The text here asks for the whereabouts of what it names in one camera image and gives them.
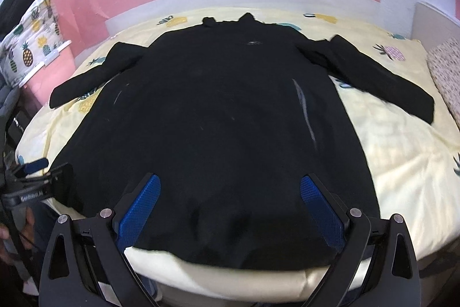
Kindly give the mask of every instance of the metal screw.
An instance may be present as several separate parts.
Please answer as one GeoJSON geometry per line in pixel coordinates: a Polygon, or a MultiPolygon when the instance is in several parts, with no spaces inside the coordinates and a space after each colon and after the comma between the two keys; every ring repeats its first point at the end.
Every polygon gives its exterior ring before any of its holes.
{"type": "Polygon", "coordinates": [[[112,214],[112,210],[110,208],[104,208],[99,215],[101,215],[102,218],[109,217],[112,214]]]}
{"type": "Polygon", "coordinates": [[[403,217],[398,213],[394,215],[393,218],[395,219],[397,223],[402,223],[404,221],[403,217]]]}
{"type": "Polygon", "coordinates": [[[65,223],[66,221],[67,221],[67,215],[61,215],[61,216],[59,216],[58,219],[57,219],[57,222],[58,222],[59,224],[63,224],[63,223],[65,223]]]}
{"type": "Polygon", "coordinates": [[[354,216],[354,217],[361,217],[361,215],[362,215],[363,213],[362,213],[361,210],[358,209],[358,208],[352,208],[352,209],[350,210],[350,214],[351,214],[351,216],[354,216]]]}

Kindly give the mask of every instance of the blue gripper pad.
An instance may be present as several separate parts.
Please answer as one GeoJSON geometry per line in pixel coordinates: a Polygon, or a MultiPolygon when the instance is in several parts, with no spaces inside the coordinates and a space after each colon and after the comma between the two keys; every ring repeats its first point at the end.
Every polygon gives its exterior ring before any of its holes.
{"type": "Polygon", "coordinates": [[[300,182],[300,196],[327,245],[341,252],[345,246],[343,224],[308,176],[300,182]]]}
{"type": "Polygon", "coordinates": [[[160,196],[161,183],[157,175],[152,175],[137,195],[118,224],[116,245],[123,252],[134,246],[150,213],[160,196]]]}
{"type": "Polygon", "coordinates": [[[33,174],[37,171],[41,171],[48,166],[48,159],[47,158],[40,158],[35,161],[31,161],[30,163],[24,164],[24,173],[25,175],[33,174]]]}

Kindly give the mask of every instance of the pillow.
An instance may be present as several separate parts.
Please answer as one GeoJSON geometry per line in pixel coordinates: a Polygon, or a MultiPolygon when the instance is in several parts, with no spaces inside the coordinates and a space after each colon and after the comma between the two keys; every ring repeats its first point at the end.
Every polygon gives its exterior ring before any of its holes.
{"type": "Polygon", "coordinates": [[[0,71],[11,87],[63,43],[52,0],[35,0],[0,43],[0,71]]]}
{"type": "Polygon", "coordinates": [[[450,38],[431,49],[427,55],[428,68],[450,113],[460,128],[460,47],[450,38]]]}

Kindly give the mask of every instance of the floral pillow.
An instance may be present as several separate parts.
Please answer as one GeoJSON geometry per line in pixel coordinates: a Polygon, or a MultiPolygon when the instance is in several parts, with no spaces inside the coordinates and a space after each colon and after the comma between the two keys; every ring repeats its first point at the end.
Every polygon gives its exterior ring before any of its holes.
{"type": "Polygon", "coordinates": [[[436,87],[460,128],[460,47],[455,38],[431,49],[427,55],[436,87]]]}

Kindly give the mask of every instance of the black backpack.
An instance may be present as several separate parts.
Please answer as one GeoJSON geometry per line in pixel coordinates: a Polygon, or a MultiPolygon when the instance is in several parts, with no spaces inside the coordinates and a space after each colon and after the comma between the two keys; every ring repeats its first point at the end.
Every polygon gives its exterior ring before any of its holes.
{"type": "Polygon", "coordinates": [[[3,0],[0,5],[0,41],[19,24],[34,0],[3,0]]]}

